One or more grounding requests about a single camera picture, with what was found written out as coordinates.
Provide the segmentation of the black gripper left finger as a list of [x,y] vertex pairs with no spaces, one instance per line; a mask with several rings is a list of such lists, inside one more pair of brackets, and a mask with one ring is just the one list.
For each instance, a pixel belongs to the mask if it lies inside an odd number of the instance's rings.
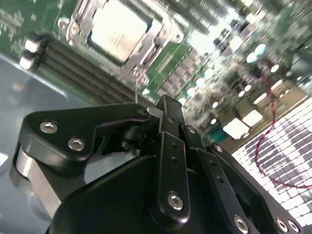
[[179,137],[172,106],[163,96],[151,112],[127,103],[28,114],[13,165],[53,220],[74,192],[132,159],[155,156],[161,132]]

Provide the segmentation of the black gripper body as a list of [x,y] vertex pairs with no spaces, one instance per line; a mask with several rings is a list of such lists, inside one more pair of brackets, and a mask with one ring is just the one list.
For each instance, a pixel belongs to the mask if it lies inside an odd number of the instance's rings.
[[186,141],[161,132],[140,156],[71,194],[52,234],[213,234],[210,194],[187,160]]

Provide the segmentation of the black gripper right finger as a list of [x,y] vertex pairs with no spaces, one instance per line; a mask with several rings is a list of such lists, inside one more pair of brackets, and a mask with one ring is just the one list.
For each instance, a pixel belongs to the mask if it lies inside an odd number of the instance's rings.
[[199,173],[216,226],[214,234],[302,234],[302,226],[219,144],[203,145],[186,125],[181,104],[173,100],[173,117],[186,141],[187,160]]

